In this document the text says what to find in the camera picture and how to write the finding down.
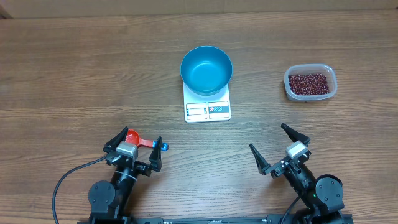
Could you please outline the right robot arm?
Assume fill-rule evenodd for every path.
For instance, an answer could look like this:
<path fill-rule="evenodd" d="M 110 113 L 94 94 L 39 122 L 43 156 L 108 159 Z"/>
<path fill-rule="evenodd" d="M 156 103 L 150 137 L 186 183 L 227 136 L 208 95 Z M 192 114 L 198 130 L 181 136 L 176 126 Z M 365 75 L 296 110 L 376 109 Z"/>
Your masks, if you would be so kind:
<path fill-rule="evenodd" d="M 279 223 L 346 223 L 341 213 L 343 184 L 334 175 L 315 177 L 305 165 L 310 158 L 310 137 L 281 124 L 292 144 L 285 149 L 286 156 L 270 165 L 261 153 L 250 144 L 259 173 L 276 179 L 284 176 L 298 197 L 279 218 Z"/>

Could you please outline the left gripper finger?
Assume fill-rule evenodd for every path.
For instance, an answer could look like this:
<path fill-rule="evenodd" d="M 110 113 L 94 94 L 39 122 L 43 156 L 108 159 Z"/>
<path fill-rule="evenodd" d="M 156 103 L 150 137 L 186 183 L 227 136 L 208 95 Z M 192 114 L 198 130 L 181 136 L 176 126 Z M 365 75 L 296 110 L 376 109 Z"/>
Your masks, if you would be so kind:
<path fill-rule="evenodd" d="M 119 146 L 119 144 L 122 141 L 126 140 L 127 132 L 128 132 L 128 127 L 126 126 L 119 134 L 117 134 L 115 137 L 113 137 L 111 140 L 109 140 L 103 148 L 103 151 L 105 153 L 110 153 L 111 151 L 116 151 L 116 148 Z"/>
<path fill-rule="evenodd" d="M 151 152 L 151 155 L 149 156 L 150 168 L 152 171 L 155 172 L 160 172 L 162 168 L 161 148 L 162 148 L 162 137 L 159 136 Z"/>

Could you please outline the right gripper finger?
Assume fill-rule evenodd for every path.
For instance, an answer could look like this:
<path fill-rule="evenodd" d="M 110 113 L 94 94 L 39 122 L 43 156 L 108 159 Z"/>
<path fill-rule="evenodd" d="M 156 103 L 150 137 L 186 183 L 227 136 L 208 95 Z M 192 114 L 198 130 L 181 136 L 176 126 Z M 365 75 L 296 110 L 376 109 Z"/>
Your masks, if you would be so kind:
<path fill-rule="evenodd" d="M 281 124 L 281 128 L 286 132 L 290 140 L 295 143 L 297 141 L 302 142 L 304 145 L 308 146 L 310 144 L 310 138 L 286 125 Z"/>
<path fill-rule="evenodd" d="M 267 170 L 270 168 L 270 164 L 264 159 L 264 157 L 261 155 L 261 153 L 254 147 L 253 144 L 249 145 L 254 158 L 256 160 L 257 168 L 260 174 L 262 175 L 267 175 L 268 172 Z"/>

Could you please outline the red measuring scoop blue handle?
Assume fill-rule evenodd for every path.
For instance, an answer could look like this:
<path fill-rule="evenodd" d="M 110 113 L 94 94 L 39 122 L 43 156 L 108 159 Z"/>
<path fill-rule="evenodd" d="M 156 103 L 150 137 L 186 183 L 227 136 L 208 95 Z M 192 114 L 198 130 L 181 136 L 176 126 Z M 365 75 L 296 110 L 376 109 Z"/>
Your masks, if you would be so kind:
<path fill-rule="evenodd" d="M 153 140 L 142 139 L 138 132 L 133 129 L 129 129 L 126 135 L 126 142 L 136 145 L 137 147 L 145 146 L 155 148 L 156 142 Z"/>

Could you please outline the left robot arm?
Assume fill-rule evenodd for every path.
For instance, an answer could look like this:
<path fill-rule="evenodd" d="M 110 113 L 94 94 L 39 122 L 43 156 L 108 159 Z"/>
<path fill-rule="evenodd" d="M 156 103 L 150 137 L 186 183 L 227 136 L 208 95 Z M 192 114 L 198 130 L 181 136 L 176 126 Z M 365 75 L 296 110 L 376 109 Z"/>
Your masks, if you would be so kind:
<path fill-rule="evenodd" d="M 137 178 L 161 171 L 162 138 L 158 137 L 149 163 L 145 163 L 137 160 L 139 146 L 127 140 L 128 131 L 125 127 L 104 145 L 104 159 L 107 165 L 116 169 L 110 181 L 102 180 L 91 186 L 88 192 L 91 205 L 89 223 L 137 223 L 132 215 L 125 212 Z"/>

